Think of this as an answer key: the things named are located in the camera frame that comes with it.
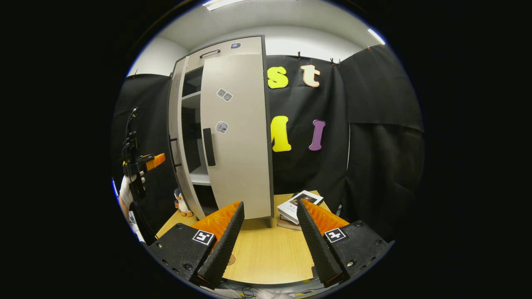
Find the white wall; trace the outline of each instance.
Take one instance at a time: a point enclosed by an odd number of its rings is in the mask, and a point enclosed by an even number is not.
[[[137,71],[137,74],[168,76],[173,71],[176,60],[188,53],[188,50],[173,41],[156,37],[137,57],[137,60],[129,70],[128,76],[135,74],[135,71]]]
[[[301,56],[304,57],[327,61],[334,58],[334,61],[338,62],[338,59],[344,60],[363,49],[342,37],[320,30],[295,26],[267,26],[239,30],[208,40],[195,49],[221,40],[254,34],[266,36],[267,55],[297,55],[297,52],[301,51]]]

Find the cabinet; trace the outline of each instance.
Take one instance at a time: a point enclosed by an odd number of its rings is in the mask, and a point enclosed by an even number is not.
[[[264,36],[222,41],[176,62],[168,102],[175,174],[199,219],[243,201],[273,217]]]

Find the black curtain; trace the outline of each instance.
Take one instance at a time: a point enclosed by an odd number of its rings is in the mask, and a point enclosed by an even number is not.
[[[345,174],[349,127],[346,97],[338,65],[320,59],[286,55],[268,55],[267,68],[286,69],[288,85],[269,88],[270,121],[278,116],[288,117],[287,135],[290,151],[273,152],[273,190],[287,194],[302,190],[317,190],[336,212],[345,197]],[[314,65],[320,71],[315,76],[319,87],[303,82],[302,65]],[[309,150],[314,134],[314,120],[325,122],[321,146]]]
[[[424,137],[414,89],[394,53],[372,46],[342,61],[350,123],[340,216],[394,239],[418,198]]]
[[[138,116],[131,123],[131,130],[137,131],[138,154],[164,153],[166,157],[161,165],[144,174],[146,197],[137,207],[130,205],[148,245],[176,211],[173,191],[177,183],[171,165],[167,133],[170,83],[169,76],[156,74],[127,77],[120,90],[111,127],[112,175],[117,190],[120,190],[124,175],[121,152],[126,122],[133,108],[138,107]]]

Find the ceiling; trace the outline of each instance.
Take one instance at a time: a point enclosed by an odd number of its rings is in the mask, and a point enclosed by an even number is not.
[[[216,36],[262,26],[312,28],[361,48],[380,44],[354,15],[321,0],[249,0],[214,11],[199,5],[170,23],[159,37],[191,50]]]

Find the black door handle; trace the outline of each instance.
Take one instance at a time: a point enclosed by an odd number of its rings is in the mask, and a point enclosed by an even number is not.
[[[208,53],[212,53],[212,52],[218,52],[218,53],[220,53],[221,51],[218,49],[218,50],[210,51],[210,52],[207,52],[207,53],[203,53],[203,54],[201,54],[201,55],[199,56],[199,59],[202,59],[203,56],[207,55]]]
[[[214,160],[214,148],[212,147],[211,128],[203,129],[203,142],[205,143],[205,155],[207,156],[207,165],[216,166]]]

